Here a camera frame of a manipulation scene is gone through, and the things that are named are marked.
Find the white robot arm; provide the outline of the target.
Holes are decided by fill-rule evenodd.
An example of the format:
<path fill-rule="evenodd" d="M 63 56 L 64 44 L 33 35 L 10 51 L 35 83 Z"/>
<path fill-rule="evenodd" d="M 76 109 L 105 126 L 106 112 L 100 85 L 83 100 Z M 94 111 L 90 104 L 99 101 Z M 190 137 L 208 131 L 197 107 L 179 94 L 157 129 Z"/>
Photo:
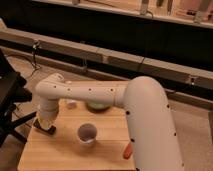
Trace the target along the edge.
<path fill-rule="evenodd" d="M 125 111 L 137 171 L 184 171 L 178 136 L 164 88 L 155 79 L 130 81 L 72 81 L 54 73 L 37 83 L 41 101 L 38 121 L 49 129 L 60 99 L 96 102 Z"/>

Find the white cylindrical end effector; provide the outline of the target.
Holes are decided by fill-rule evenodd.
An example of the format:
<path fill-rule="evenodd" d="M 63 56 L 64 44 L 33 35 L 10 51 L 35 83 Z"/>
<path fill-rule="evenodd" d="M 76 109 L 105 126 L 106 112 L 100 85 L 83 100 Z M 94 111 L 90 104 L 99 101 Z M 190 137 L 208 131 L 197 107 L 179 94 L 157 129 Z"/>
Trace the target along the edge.
<path fill-rule="evenodd" d="M 49 111 L 38 111 L 38 121 L 42 129 L 49 130 L 55 121 L 55 115 Z"/>

